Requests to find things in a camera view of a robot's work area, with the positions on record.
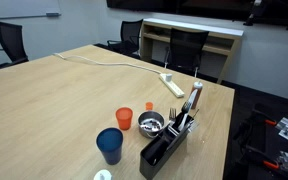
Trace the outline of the large orange plastic cup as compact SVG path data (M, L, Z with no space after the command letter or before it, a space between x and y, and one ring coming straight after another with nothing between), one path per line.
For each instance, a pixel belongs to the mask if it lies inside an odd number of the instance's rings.
M131 127L133 111L129 107L119 108L115 116L121 130L128 130Z

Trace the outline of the metal bowl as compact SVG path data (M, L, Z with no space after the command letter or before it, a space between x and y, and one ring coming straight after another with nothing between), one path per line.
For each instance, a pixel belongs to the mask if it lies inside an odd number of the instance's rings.
M164 117L156 111L145 111L138 117L139 133L146 138L155 138L164 128Z

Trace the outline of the small orange plastic cup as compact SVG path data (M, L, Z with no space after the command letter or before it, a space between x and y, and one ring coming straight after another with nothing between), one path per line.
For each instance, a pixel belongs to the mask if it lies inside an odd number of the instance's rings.
M152 102L146 102L145 107L146 107L146 110L153 110L153 103Z

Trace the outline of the black plastic fork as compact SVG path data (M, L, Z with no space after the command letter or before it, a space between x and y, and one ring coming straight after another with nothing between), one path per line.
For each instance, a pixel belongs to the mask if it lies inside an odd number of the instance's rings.
M181 112L177 115L175 123L172 125L173 128L178 129L184 115L189 112L191 103L186 101L181 108Z

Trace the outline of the black office chair right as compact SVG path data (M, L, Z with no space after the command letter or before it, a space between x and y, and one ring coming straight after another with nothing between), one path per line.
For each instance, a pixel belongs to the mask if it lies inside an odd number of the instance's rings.
M164 67L191 71L194 76L200 68L202 49L209 32L188 32L172 28L169 47L166 50Z

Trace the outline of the white plug adapter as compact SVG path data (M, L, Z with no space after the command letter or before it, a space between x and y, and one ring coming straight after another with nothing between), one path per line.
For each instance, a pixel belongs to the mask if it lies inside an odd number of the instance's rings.
M172 74L166 74L166 76L165 76L165 80L166 80L166 82L171 82L171 80L172 80Z

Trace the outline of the black office chair left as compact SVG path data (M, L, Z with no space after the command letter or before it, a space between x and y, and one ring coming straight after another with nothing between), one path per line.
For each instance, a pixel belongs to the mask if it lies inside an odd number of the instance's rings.
M0 64L0 69L29 61L24 48L21 25L0 21L0 45L1 51L11 60L10 63Z

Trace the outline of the orange black clamps equipment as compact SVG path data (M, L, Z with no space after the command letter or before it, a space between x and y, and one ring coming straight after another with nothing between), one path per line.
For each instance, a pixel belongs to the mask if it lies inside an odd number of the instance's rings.
M233 178L242 180L288 180L288 140L279 135L278 111L255 104L233 135L241 157L235 161Z

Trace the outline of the blue plastic cup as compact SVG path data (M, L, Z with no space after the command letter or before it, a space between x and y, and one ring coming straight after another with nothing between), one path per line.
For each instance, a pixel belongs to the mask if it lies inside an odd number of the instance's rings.
M109 165L115 165L121 160L122 144L123 134L117 128L106 128L96 138L96 145Z

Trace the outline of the black cutlery rack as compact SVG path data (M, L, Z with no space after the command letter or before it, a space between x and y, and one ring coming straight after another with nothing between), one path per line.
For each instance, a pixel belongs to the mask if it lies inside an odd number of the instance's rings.
M190 133L190 126L194 119L188 115L186 125L178 136L173 136L167 128L158 134L140 152L140 173L147 179L152 180L164 166L175 150L182 144Z

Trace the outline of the whiteboard with eraser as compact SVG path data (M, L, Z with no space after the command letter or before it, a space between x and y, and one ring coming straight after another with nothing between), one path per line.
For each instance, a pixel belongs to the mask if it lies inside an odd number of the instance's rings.
M59 16L59 0L0 0L0 18Z

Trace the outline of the black office chair middle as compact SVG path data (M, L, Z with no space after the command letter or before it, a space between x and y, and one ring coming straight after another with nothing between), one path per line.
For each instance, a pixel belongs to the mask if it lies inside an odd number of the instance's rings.
M123 21L120 29L120 41L108 40L108 47L123 55L133 55L139 50L142 20Z

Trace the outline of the wooden console shelf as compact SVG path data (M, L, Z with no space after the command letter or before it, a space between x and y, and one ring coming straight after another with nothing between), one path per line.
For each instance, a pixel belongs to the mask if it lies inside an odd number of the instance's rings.
M180 54L180 50L183 50L193 60L200 60L203 52L219 54L226 57L217 78L220 84L242 36L242 30L146 18L141 27L141 59L147 62L152 60L154 41L167 43L174 53Z

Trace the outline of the black office chair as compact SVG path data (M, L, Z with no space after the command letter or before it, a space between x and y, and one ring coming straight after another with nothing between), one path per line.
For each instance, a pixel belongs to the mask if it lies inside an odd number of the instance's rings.
M191 71L194 76L200 68L202 49L209 32L188 32L172 28L169 47L166 50L164 67Z
M10 63L0 64L0 69L29 61L24 48L21 25L0 21L0 45L1 51L11 60Z
M120 29L120 41L108 40L108 47L123 55L133 55L139 50L142 20L123 21Z

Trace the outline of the white power strip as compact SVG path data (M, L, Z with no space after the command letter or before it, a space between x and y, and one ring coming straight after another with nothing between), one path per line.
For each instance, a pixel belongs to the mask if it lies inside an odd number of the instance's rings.
M166 85L166 87L177 97L182 98L185 93L171 80L171 82L166 82L165 73L159 75L160 80Z

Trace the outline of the white plastic knife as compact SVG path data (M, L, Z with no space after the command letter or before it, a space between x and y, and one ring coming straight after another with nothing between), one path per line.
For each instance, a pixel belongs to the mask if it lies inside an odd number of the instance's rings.
M193 102L195 100L196 94L197 94L197 89L195 89L195 90L193 90L191 92L191 95L190 95L188 101L185 103L184 110L182 111L183 112L183 117L181 118L180 124L178 126L178 130L180 130L180 131L182 131L182 129L184 128L187 114L188 114L188 112L191 109L191 106L192 106L192 104L193 104Z

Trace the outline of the wall television screen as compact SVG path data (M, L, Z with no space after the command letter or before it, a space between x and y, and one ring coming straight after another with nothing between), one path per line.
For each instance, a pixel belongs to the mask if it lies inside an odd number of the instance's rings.
M288 0L106 0L108 8L269 24L288 30Z

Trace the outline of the white round object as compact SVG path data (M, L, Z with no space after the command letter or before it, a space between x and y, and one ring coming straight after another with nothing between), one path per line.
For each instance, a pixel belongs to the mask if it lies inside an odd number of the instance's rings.
M103 169L95 174L93 180L112 180L112 175L108 170Z

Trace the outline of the brown sauce squeeze bottle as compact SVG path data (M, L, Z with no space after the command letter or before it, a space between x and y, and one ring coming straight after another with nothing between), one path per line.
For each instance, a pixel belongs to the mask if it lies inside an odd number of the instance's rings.
M191 108L192 109L196 108L196 105L197 105L197 102L199 100L199 97L200 97L200 94L202 92L202 89L203 89L203 84L200 81L195 82L193 84L192 92L191 92L191 95L190 95L190 102L191 102Z

